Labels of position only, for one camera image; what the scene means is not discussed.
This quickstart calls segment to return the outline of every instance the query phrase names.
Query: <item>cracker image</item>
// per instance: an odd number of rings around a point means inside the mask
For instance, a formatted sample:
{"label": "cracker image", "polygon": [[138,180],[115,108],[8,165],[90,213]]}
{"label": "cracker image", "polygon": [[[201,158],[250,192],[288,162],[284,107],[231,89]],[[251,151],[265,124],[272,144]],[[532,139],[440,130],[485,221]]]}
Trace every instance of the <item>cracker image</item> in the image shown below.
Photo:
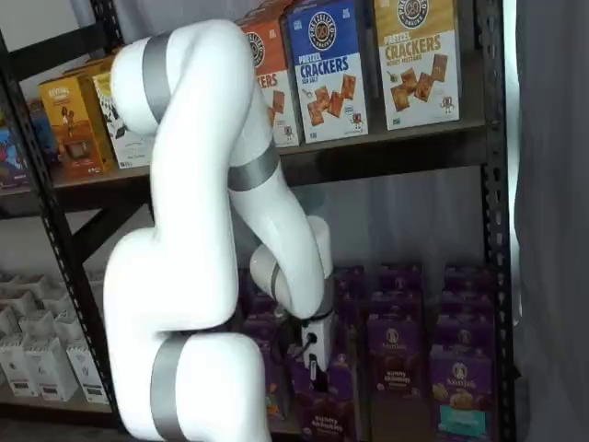
{"label": "cracker image", "polygon": [[432,76],[422,72],[420,75],[420,81],[417,82],[417,88],[415,89],[415,97],[427,103],[427,100],[430,97],[430,92],[432,92],[432,85]]}
{"label": "cracker image", "polygon": [[272,108],[278,113],[284,113],[284,92],[274,89],[272,94]]}
{"label": "cracker image", "polygon": [[415,92],[415,89],[417,88],[417,77],[415,76],[415,71],[413,68],[410,68],[402,73],[401,80],[403,82],[403,87],[407,90],[408,94]]}
{"label": "cracker image", "polygon": [[409,92],[403,85],[392,87],[390,92],[393,95],[393,102],[395,103],[397,112],[409,107]]}
{"label": "cracker image", "polygon": [[343,80],[341,81],[341,95],[345,99],[353,99],[353,93],[356,90],[356,77],[355,76],[348,76],[347,74],[343,75]]}
{"label": "cracker image", "polygon": [[341,107],[343,106],[343,96],[340,92],[335,90],[331,92],[331,99],[329,99],[328,112],[334,117],[340,118]]}
{"label": "cracker image", "polygon": [[270,121],[270,126],[274,126],[274,118],[276,117],[276,110],[274,110],[273,108],[271,108],[270,106],[268,107],[268,120]]}
{"label": "cracker image", "polygon": [[309,111],[309,117],[311,118],[311,125],[317,126],[323,123],[323,114],[319,110],[319,106],[316,101],[312,101],[306,105]]}
{"label": "cracker image", "polygon": [[448,56],[437,53],[433,56],[432,78],[435,81],[445,82],[445,69],[448,66]]}
{"label": "cracker image", "polygon": [[329,91],[326,86],[315,90],[319,111],[325,111],[329,107]]}

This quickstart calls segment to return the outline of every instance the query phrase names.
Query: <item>yellow cracker box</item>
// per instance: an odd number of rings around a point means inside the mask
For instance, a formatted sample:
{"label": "yellow cracker box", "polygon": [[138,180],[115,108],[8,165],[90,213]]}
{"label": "yellow cracker box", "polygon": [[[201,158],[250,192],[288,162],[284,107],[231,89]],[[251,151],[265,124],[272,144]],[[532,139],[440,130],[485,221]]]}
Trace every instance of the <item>yellow cracker box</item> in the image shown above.
{"label": "yellow cracker box", "polygon": [[459,119],[455,0],[375,0],[388,130]]}
{"label": "yellow cracker box", "polygon": [[39,85],[65,177],[75,180],[108,171],[114,164],[110,140],[92,78],[84,71]]}

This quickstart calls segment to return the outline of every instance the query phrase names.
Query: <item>black metal shelf frame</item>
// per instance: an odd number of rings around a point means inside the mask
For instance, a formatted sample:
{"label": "black metal shelf frame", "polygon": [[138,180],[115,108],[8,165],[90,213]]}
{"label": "black metal shelf frame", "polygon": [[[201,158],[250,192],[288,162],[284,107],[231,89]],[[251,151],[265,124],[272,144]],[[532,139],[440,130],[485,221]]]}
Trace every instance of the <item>black metal shelf frame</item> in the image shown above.
{"label": "black metal shelf frame", "polygon": [[[97,426],[114,423],[121,426],[112,378],[106,333],[98,307],[90,291],[83,262],[144,203],[149,196],[148,176],[137,176],[125,182],[102,182],[79,188],[53,186],[52,176],[43,162],[40,145],[29,119],[29,113],[18,81],[98,49],[109,52],[122,44],[114,4],[111,0],[90,0],[97,23],[83,29],[43,41],[22,50],[8,52],[0,34],[0,107],[5,114],[18,152],[29,171],[30,192],[15,192],[10,199],[36,200],[37,209],[22,214],[40,214],[55,258],[74,300],[80,322],[87,335],[101,379],[109,394],[114,419],[100,416]],[[481,129],[453,134],[429,135],[417,139],[380,144],[366,150],[374,161],[364,163],[363,152],[352,146],[332,149],[309,149],[283,157],[286,179],[291,185],[335,180],[352,180],[393,173],[433,170],[461,166],[480,166],[485,258],[497,272],[495,299],[496,355],[495,378],[498,416],[497,440],[515,441],[514,356],[511,311],[511,262],[509,238],[507,141],[505,132],[505,81],[503,58],[502,0],[474,0],[480,29],[483,58],[484,119]],[[437,152],[431,145],[442,145]],[[467,146],[476,145],[470,150]],[[397,162],[390,161],[397,156]],[[105,190],[126,189],[115,201],[107,203]],[[79,195],[86,193],[88,206],[80,205]],[[72,233],[65,212],[101,207],[85,226]],[[0,204],[0,217],[4,207]],[[18,414],[17,408],[11,409]],[[60,419],[57,412],[48,418]],[[60,419],[72,422],[67,416]],[[297,440],[280,435],[274,440]]]}

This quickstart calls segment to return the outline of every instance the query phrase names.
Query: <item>orange cracker box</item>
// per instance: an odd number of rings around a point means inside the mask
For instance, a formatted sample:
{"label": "orange cracker box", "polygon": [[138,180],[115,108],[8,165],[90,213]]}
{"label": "orange cracker box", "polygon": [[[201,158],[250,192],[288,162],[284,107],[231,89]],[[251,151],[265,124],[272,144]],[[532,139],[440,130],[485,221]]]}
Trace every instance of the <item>orange cracker box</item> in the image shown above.
{"label": "orange cracker box", "polygon": [[39,91],[65,177],[75,180],[111,169],[109,135],[92,78],[84,70],[76,71],[41,83]]}
{"label": "orange cracker box", "polygon": [[278,147],[300,145],[302,140],[295,78],[287,63],[286,36],[281,27],[281,15],[289,4],[288,1],[262,4],[237,23],[248,36]]}
{"label": "orange cracker box", "polygon": [[374,0],[388,130],[458,120],[455,0]]}

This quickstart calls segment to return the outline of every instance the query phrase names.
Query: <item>pretzel crackers box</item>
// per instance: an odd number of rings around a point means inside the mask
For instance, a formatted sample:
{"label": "pretzel crackers box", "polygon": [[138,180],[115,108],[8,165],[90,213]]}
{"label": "pretzel crackers box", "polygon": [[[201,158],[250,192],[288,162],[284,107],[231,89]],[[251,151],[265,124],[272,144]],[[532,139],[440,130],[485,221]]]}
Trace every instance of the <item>pretzel crackers box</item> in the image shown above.
{"label": "pretzel crackers box", "polygon": [[65,177],[106,172],[114,161],[92,78],[84,71],[39,85]]}
{"label": "pretzel crackers box", "polygon": [[308,143],[368,134],[361,15],[353,0],[304,0],[288,15]]}
{"label": "pretzel crackers box", "polygon": [[458,120],[455,0],[375,0],[388,130]]}
{"label": "pretzel crackers box", "polygon": [[301,143],[301,121],[295,78],[285,52],[281,15],[287,3],[262,5],[238,24],[248,36],[256,76],[268,105],[268,118],[278,147]]}

